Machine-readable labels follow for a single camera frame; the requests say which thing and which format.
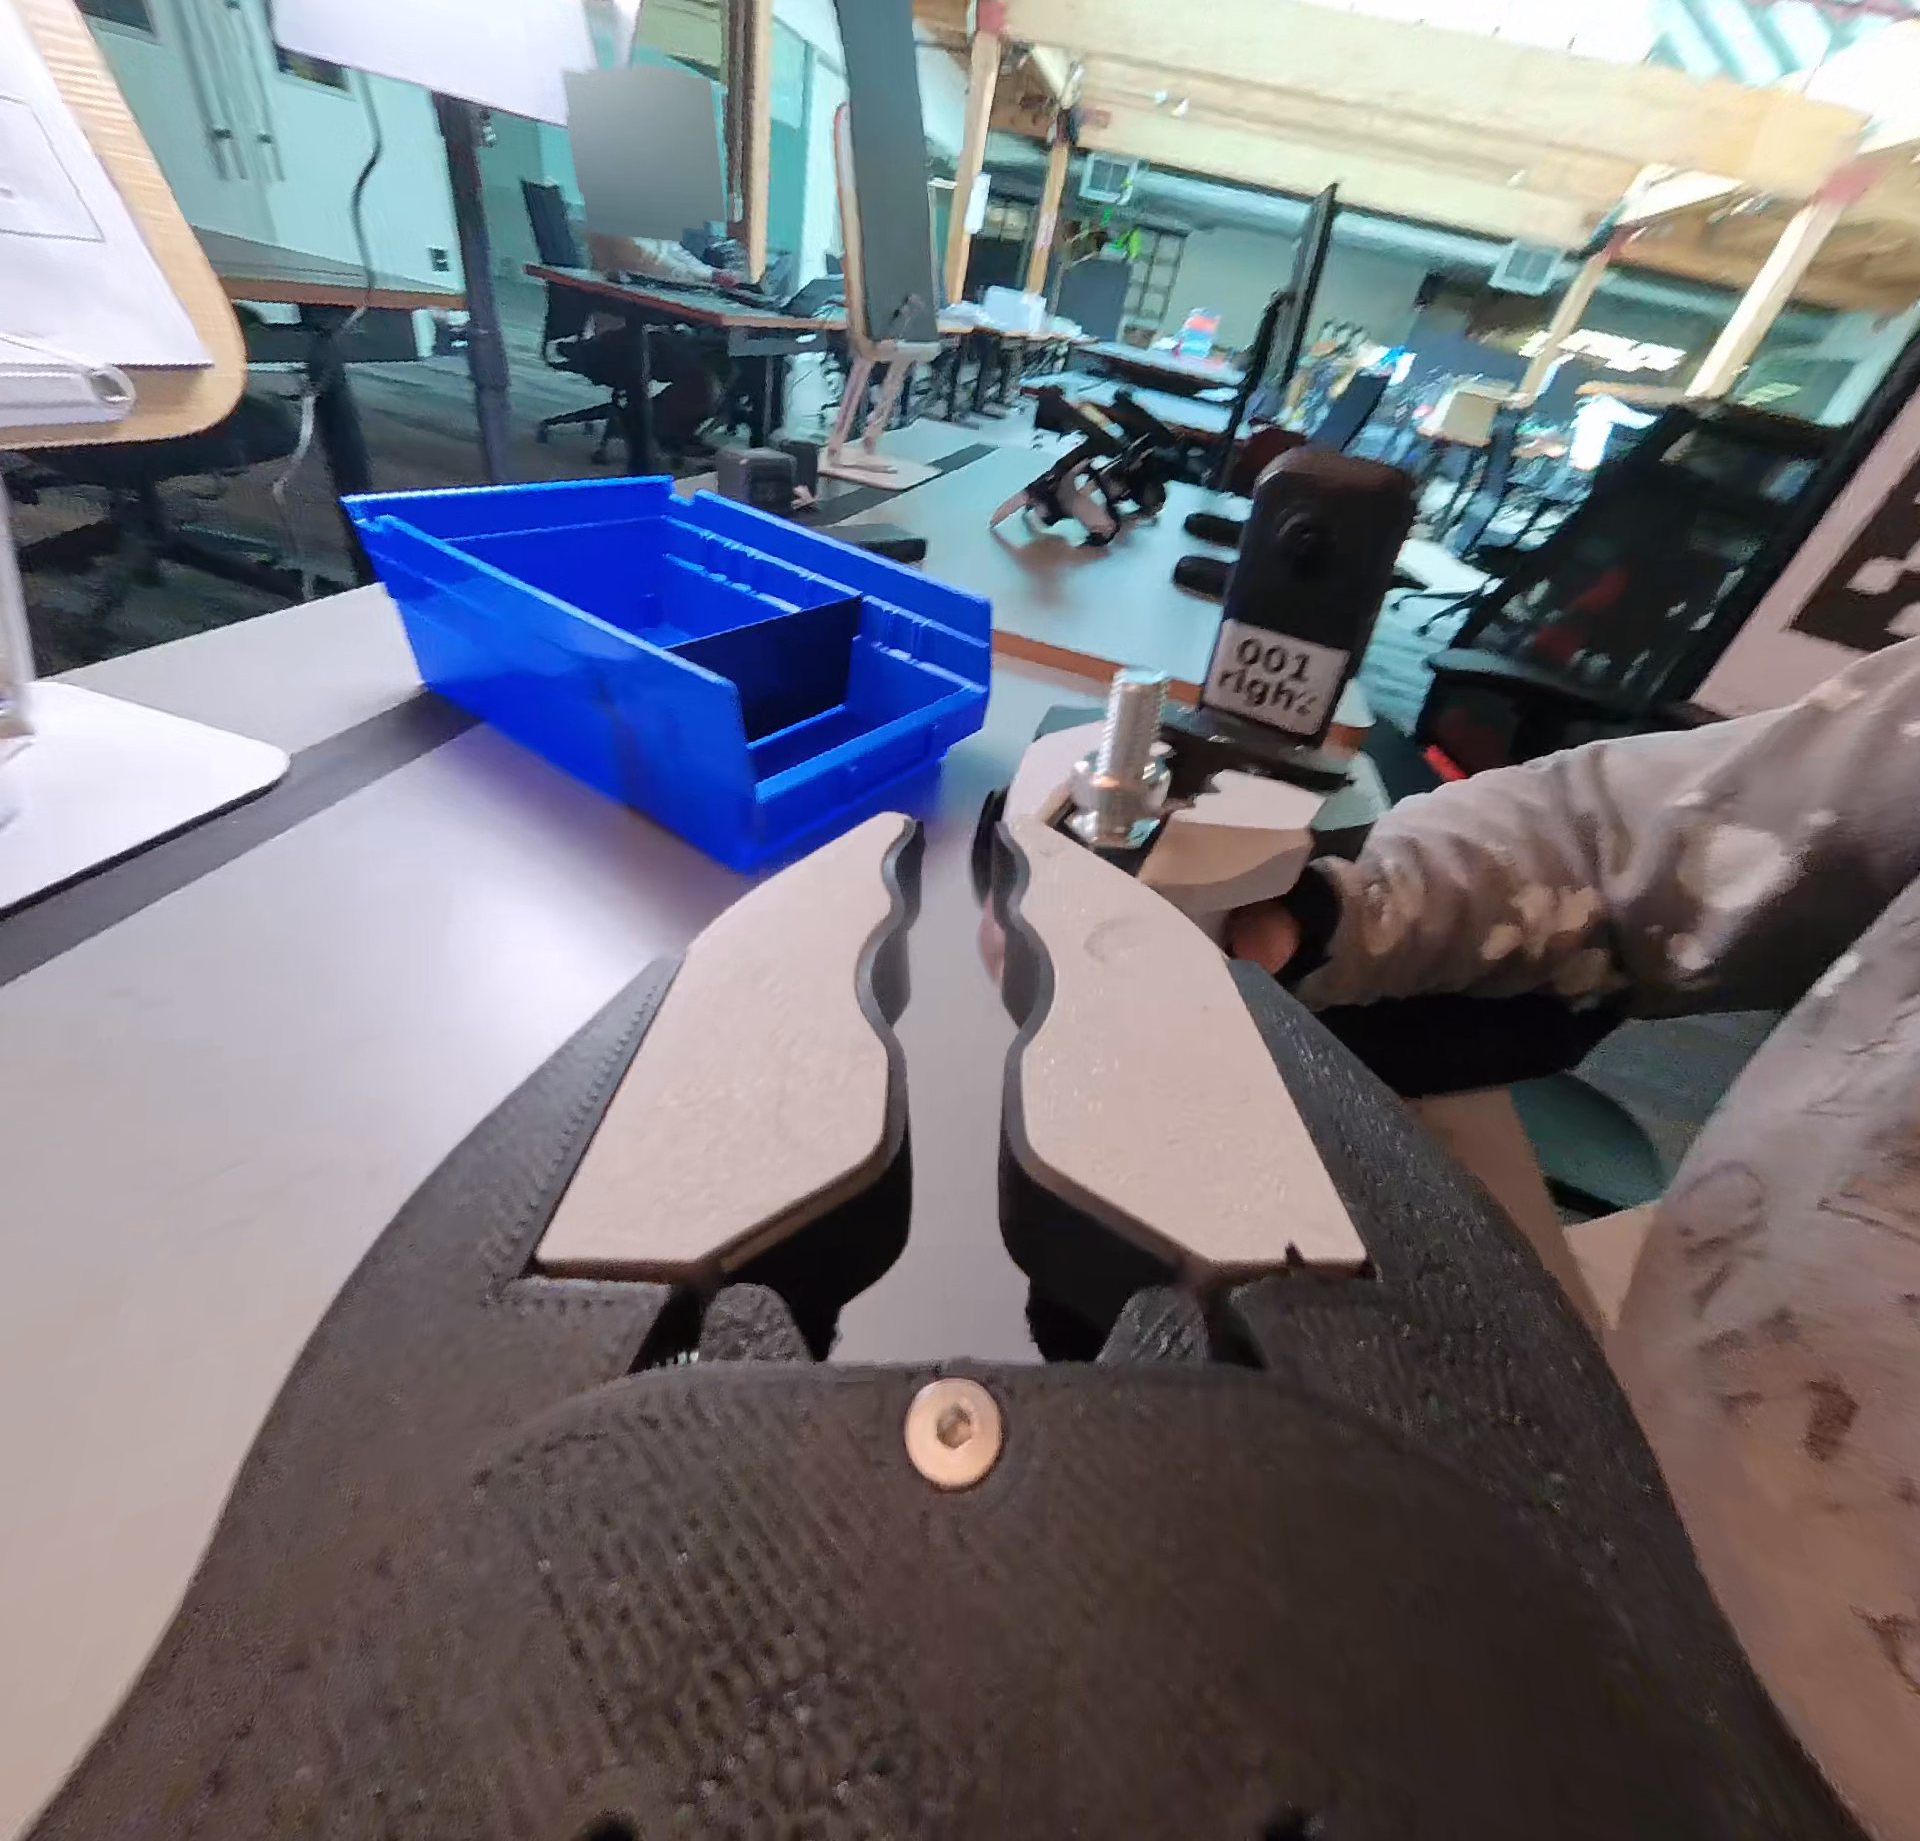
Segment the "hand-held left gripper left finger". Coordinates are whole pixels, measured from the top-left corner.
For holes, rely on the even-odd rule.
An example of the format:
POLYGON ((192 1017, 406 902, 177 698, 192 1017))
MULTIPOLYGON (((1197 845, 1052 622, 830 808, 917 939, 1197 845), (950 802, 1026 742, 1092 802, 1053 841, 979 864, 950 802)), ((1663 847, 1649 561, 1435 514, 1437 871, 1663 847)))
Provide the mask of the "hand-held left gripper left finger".
POLYGON ((923 821, 873 812, 681 955, 532 1267, 721 1284, 900 1155, 900 937, 923 821))

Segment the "black and white tag board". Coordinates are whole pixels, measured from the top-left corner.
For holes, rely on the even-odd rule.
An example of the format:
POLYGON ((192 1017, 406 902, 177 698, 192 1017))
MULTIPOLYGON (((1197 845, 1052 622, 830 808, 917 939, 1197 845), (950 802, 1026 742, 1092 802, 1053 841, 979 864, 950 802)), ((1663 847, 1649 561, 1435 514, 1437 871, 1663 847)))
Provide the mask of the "black and white tag board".
POLYGON ((1705 716, 1788 705, 1920 629, 1920 402, 1905 397, 1693 691, 1705 716))

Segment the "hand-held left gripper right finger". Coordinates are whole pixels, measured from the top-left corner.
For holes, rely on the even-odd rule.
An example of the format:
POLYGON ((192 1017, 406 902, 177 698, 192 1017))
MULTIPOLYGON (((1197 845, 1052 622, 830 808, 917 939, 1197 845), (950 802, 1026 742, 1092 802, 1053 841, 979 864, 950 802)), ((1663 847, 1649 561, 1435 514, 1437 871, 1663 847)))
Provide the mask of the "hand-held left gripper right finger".
POLYGON ((1221 944, 1041 819, 997 821, 1000 1239, 1032 1291, 1359 1275, 1364 1239, 1221 944))

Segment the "white panel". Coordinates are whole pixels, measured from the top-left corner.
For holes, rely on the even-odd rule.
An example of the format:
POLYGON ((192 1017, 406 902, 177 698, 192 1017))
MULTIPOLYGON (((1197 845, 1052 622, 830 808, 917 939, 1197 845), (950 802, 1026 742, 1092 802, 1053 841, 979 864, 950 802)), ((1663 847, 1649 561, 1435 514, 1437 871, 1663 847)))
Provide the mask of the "white panel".
POLYGON ((589 70, 587 0, 273 0, 285 52, 564 128, 589 70))

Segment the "silver hex nut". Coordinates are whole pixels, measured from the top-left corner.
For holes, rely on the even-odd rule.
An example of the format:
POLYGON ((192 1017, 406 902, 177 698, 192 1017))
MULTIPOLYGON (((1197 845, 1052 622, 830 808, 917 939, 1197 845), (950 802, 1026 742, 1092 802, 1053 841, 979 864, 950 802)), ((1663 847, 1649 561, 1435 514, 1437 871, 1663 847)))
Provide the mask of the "silver hex nut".
POLYGON ((1144 755, 1135 768, 1079 755, 1068 780, 1062 831, 1090 847, 1143 847, 1169 812, 1172 768, 1144 755))

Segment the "person's right forearm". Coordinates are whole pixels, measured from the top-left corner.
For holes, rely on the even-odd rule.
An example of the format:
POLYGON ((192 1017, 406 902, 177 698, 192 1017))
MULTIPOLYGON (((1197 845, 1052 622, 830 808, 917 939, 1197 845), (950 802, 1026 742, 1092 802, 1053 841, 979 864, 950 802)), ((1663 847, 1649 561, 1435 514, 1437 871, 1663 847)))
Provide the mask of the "person's right forearm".
POLYGON ((1638 1017, 1915 1004, 1920 646, 1698 732, 1435 785, 1315 862, 1282 972, 1315 1009, 1557 995, 1638 1017))

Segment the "black bin divider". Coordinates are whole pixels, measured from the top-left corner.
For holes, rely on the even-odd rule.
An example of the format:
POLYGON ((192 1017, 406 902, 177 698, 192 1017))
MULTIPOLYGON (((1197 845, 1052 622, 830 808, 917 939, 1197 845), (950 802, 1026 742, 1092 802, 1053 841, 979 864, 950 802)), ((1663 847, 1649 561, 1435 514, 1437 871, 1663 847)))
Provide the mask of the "black bin divider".
POLYGON ((729 681, 744 738, 759 742, 846 705, 860 613, 860 594, 841 594, 674 642, 671 657, 729 681))

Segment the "black mesh office chair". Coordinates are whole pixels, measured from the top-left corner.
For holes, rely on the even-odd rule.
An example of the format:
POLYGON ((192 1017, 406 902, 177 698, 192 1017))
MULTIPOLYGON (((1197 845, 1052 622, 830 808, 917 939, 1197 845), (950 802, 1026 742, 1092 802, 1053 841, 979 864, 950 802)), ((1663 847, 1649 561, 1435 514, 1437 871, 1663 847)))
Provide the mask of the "black mesh office chair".
POLYGON ((1413 726, 1428 765, 1458 781, 1688 726, 1845 445, 1851 429, 1757 408, 1667 408, 1538 547, 1502 561, 1430 662, 1413 726))

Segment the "black tripod pole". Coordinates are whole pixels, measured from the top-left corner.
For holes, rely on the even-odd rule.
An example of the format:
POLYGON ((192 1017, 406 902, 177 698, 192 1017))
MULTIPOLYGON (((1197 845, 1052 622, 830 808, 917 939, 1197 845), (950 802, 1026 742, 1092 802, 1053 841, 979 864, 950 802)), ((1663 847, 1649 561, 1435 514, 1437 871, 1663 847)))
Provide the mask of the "black tripod pole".
POLYGON ((488 258, 488 223, 484 223, 484 189, 479 165, 479 132, 482 111, 472 100, 457 100, 435 92, 438 132, 448 144, 448 185, 463 260, 463 299, 470 299, 470 383, 479 411, 479 449, 488 483, 510 481, 510 368, 507 341, 497 324, 495 299, 495 258, 488 258))

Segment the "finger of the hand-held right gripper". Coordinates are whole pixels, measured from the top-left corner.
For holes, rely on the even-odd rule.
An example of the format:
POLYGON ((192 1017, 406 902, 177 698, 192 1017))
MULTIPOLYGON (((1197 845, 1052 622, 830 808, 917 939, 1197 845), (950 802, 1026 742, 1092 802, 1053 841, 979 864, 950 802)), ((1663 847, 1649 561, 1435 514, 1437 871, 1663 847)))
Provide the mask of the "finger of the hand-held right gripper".
POLYGON ((1137 878, 1196 922, 1287 898, 1311 855, 1315 802, 1196 802, 1137 812, 1137 878))
POLYGON ((1008 827, 1041 821, 1068 831, 1096 831, 1113 802, 1107 732, 1062 726, 1026 742, 1008 785, 1008 827))

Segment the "white stand base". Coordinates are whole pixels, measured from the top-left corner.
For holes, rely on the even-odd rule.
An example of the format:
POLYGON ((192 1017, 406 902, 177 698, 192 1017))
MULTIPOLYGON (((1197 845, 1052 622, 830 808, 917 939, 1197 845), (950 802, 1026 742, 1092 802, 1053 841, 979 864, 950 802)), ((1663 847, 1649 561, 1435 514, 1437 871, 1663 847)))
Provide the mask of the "white stand base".
POLYGON ((14 510, 0 510, 0 910, 265 794, 294 755, 236 732, 37 677, 14 510))

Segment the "wooden top desk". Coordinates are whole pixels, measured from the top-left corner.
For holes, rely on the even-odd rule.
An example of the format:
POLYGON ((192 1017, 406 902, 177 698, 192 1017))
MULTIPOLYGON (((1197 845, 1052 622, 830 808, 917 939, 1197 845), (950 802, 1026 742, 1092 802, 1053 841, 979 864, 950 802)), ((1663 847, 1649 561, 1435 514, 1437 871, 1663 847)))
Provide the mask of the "wooden top desk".
POLYGON ((846 345, 846 318, 798 318, 704 286, 526 268, 547 286, 542 357, 608 387, 624 472, 671 472, 707 453, 704 421, 748 397, 748 440, 781 431, 798 353, 846 345))
POLYGON ((367 493, 375 481, 350 368, 429 357, 438 324, 470 316, 463 293, 215 226, 192 234, 242 316, 250 368, 304 370, 331 493, 367 493))

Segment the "black panel on wooden stand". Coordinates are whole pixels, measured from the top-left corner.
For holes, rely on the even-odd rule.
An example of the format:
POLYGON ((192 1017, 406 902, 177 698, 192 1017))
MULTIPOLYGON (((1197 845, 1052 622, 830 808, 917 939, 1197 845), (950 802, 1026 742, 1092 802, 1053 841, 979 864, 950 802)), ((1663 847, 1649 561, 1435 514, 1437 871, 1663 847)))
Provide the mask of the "black panel on wooden stand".
POLYGON ((915 0, 830 0, 847 100, 830 122, 847 383, 822 478, 900 493, 931 462, 882 453, 906 374, 939 357, 915 0))

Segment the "black monitor on stand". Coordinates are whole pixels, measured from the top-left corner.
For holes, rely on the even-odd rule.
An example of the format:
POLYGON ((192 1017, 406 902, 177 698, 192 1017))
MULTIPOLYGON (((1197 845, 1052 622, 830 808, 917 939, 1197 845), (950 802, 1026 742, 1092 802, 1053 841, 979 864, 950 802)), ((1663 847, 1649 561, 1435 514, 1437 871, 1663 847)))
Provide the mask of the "black monitor on stand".
POLYGON ((1228 425, 1214 436, 1211 478, 1206 478, 1211 489, 1237 493, 1244 489, 1237 472, 1252 462, 1252 445, 1266 445, 1282 425, 1287 395, 1293 383, 1307 345, 1307 318, 1331 258, 1335 220, 1337 220, 1337 185, 1322 189, 1307 202, 1307 223, 1289 258, 1289 279, 1267 299, 1254 345, 1246 353, 1244 383, 1228 408, 1228 425))

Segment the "blue plastic bin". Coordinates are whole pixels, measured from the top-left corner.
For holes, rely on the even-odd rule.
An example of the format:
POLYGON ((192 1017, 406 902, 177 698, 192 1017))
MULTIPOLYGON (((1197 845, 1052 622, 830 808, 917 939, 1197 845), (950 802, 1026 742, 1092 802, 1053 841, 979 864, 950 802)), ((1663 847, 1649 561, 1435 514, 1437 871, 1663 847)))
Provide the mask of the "blue plastic bin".
POLYGON ((345 493, 421 681, 707 862, 767 874, 915 812, 988 716, 991 603, 666 478, 345 493), (748 742, 674 642, 860 594, 841 710, 748 742))

